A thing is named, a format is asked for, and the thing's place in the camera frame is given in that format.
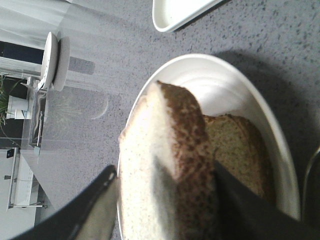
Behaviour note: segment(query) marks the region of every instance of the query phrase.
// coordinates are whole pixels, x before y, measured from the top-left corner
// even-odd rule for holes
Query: granite countertop
[[[21,151],[52,205],[61,208],[117,164],[118,136],[140,89],[189,53],[217,56],[257,87],[286,136],[302,190],[320,136],[319,8],[318,0],[230,0],[160,33],[150,0],[74,0],[52,30],[70,39],[65,87],[48,91],[40,155],[26,141]]]

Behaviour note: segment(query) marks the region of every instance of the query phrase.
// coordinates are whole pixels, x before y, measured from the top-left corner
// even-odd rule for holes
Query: white wall
[[[7,150],[0,149],[0,240],[10,239],[35,224],[35,207],[14,207],[7,211],[10,180],[4,180],[5,175],[11,175],[13,157],[6,158]]]

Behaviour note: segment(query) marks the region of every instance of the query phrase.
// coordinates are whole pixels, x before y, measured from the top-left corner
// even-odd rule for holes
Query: gray speckled countertop
[[[70,39],[66,86],[48,93],[39,158],[22,146],[52,205],[61,208],[117,164],[118,135],[140,89],[188,53],[222,58],[258,88],[287,138],[301,190],[320,142],[319,9],[319,0],[231,0],[160,33],[150,0],[73,1],[54,31]]]

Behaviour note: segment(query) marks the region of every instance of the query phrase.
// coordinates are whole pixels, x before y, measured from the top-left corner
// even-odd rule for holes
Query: bread slice
[[[214,158],[242,184],[276,202],[273,169],[259,130],[240,116],[204,116]]]
[[[119,143],[124,239],[214,239],[214,161],[195,97],[182,87],[150,84]]]

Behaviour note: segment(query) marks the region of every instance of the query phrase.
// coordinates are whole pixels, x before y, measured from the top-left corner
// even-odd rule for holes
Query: bread loaf
[[[240,116],[204,116],[214,158],[242,184],[276,202],[273,169],[259,130]]]
[[[195,97],[182,87],[150,84],[119,143],[124,239],[214,239],[214,161]]]

